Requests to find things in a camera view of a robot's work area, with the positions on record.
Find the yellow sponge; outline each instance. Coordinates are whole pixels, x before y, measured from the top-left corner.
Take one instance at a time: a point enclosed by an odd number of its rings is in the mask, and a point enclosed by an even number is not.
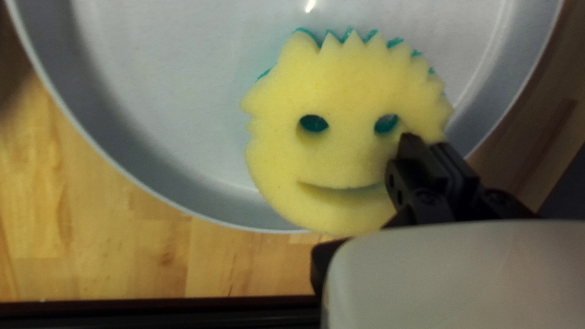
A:
[[[348,31],[320,47],[297,30],[245,95],[250,175],[287,220],[339,237],[379,229],[395,213],[383,178],[400,135],[444,140],[444,83],[401,41]]]

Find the sponge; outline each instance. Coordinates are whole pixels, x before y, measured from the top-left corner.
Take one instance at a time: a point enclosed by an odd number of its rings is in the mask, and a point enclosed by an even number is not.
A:
[[[362,39],[306,29],[241,102],[252,115],[246,164],[284,218],[337,237],[378,230],[395,213],[384,170],[403,132],[445,139],[452,107],[420,52],[376,31]]]

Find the wooden surface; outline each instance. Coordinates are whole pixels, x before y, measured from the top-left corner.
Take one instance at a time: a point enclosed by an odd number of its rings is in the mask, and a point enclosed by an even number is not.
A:
[[[311,293],[309,251],[327,237],[225,228],[136,187],[65,119],[1,10],[0,301]],[[583,33],[557,39],[471,160],[487,185],[532,208],[585,140]]]

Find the white plate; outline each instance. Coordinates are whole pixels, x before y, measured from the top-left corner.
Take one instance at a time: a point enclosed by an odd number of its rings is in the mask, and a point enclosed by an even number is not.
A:
[[[230,227],[300,232],[258,194],[238,102],[298,27],[403,37],[446,81],[468,154],[541,55],[561,0],[10,0],[62,109],[158,198]]]

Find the screw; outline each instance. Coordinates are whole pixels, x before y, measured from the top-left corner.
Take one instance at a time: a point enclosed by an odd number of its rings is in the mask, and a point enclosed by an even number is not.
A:
[[[417,193],[417,198],[424,204],[435,204],[437,201],[437,198],[434,194],[426,191]]]
[[[506,204],[508,203],[508,196],[499,191],[488,191],[486,192],[487,198],[493,203]]]

